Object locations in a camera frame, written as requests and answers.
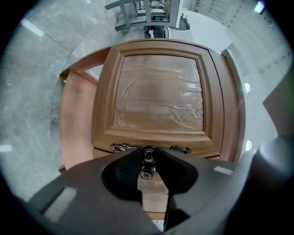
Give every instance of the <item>ceiling light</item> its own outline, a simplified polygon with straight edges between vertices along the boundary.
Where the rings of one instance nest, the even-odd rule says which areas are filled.
[[[245,85],[246,93],[250,92],[251,86],[249,85],[249,83],[245,83],[244,85]]]
[[[249,151],[250,149],[252,149],[252,143],[251,143],[250,140],[248,140],[247,143],[246,143],[245,150],[246,150],[246,151]]]
[[[254,8],[254,11],[258,14],[262,14],[263,10],[265,8],[265,4],[262,1],[258,1],[256,7]]]

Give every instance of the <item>wooden frame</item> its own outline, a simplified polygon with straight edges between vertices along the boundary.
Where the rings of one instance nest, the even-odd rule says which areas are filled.
[[[231,75],[231,81],[233,85],[233,90],[236,89],[237,96],[238,96],[238,109],[235,110],[235,113],[239,113],[239,137],[238,137],[238,143],[237,143],[237,149],[235,156],[231,157],[231,160],[233,159],[234,162],[239,162],[242,151],[243,151],[243,145],[245,144],[244,138],[245,138],[245,123],[246,123],[246,110],[245,110],[245,96],[246,89],[243,86],[243,83],[241,82],[240,78],[240,71],[238,70],[236,64],[236,60],[233,57],[230,50],[225,49],[221,53],[223,60],[225,61],[225,64],[227,65],[227,69],[230,68],[229,74]]]
[[[213,51],[213,52],[215,52],[217,54],[220,54],[219,52],[216,52],[216,51],[214,51],[211,48],[208,48],[206,46],[199,45],[199,44],[192,43],[192,42],[177,40],[177,39],[173,39],[173,40],[171,40],[171,39],[135,39],[135,40],[122,42],[119,45],[127,44],[127,43],[133,43],[133,42],[144,42],[144,41],[178,42],[178,43],[182,43],[182,44],[186,44],[186,45],[197,46],[197,47],[209,50],[209,51]],[[87,72],[84,72],[84,71],[87,70],[87,69],[90,69],[90,68],[93,68],[93,67],[104,64],[110,49],[111,49],[111,46],[104,47],[104,48],[101,48],[99,50],[96,50],[96,51],[84,56],[79,61],[77,61],[76,63],[70,65],[65,70],[63,70],[60,73],[60,76],[66,79],[68,77],[69,71],[73,70],[73,71],[75,71],[75,72],[77,72],[79,74],[82,74],[83,77],[85,77],[85,78],[90,78],[90,79],[95,80],[91,75],[89,75]]]
[[[196,60],[203,88],[204,131],[137,130],[113,126],[119,73],[124,57],[135,55],[169,55]],[[220,83],[214,68],[208,50],[189,44],[145,40],[112,47],[105,60],[94,101],[93,146],[109,151],[109,143],[113,140],[117,143],[129,141],[138,145],[158,145],[160,142],[160,147],[193,146],[192,154],[198,157],[219,155],[223,139],[224,110]]]
[[[219,76],[224,103],[224,137],[220,160],[234,161],[240,137],[240,111],[237,88],[225,58],[212,51],[209,53]]]
[[[70,71],[59,116],[59,136],[65,168],[93,159],[91,119],[97,84]]]

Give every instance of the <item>wooden cabinet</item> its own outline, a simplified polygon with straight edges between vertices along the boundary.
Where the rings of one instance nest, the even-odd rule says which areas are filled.
[[[104,64],[97,82],[87,69]],[[112,154],[112,144],[189,147],[233,161],[238,96],[225,58],[206,48],[153,39],[96,51],[62,72],[68,78],[60,130],[66,169]],[[163,219],[168,191],[159,174],[139,177],[143,208]]]
[[[127,42],[96,51],[62,72],[104,64],[94,98],[91,144],[189,147],[233,161],[239,138],[236,86],[225,58],[172,40]]]

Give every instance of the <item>white wall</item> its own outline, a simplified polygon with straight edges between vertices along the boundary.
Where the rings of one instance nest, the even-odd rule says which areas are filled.
[[[188,16],[193,42],[220,52],[227,48],[232,41],[228,38],[229,29],[219,22],[196,12],[181,10],[184,17]]]
[[[262,102],[288,71],[293,52],[278,24],[265,10],[254,12],[256,0],[192,0],[202,15],[216,20],[232,41],[229,49],[236,58],[241,82],[249,83],[245,96],[245,140],[253,149],[277,136]]]
[[[188,10],[191,10],[192,7],[192,0],[184,0],[183,8],[187,8]]]

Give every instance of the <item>black plastic part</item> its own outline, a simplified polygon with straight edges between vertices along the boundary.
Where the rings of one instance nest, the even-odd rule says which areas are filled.
[[[169,196],[167,211],[164,218],[164,230],[175,227],[188,218],[190,218],[190,216],[182,210],[177,209],[174,198]]]
[[[53,226],[63,227],[72,234],[155,234],[158,229],[142,210],[141,192],[127,184],[122,187],[126,178],[127,182],[133,182],[133,173],[130,177],[115,177],[108,188],[102,181],[102,172],[107,166],[117,163],[117,168],[113,168],[115,174],[115,170],[129,166],[129,161],[138,156],[138,151],[127,150],[80,163],[43,187],[32,197],[29,205],[44,219],[47,219],[44,216],[48,216],[48,211],[53,212],[57,215]],[[67,196],[59,201],[58,193],[65,187],[77,193],[73,199]]]
[[[232,209],[225,234],[243,232],[288,233],[294,210],[294,138],[278,137],[255,153],[243,191]]]
[[[141,201],[137,189],[138,176],[142,168],[141,148],[108,164],[102,172],[105,187],[115,196],[124,200]]]
[[[157,148],[154,152],[156,170],[169,190],[169,196],[187,192],[198,178],[197,169],[173,155]]]

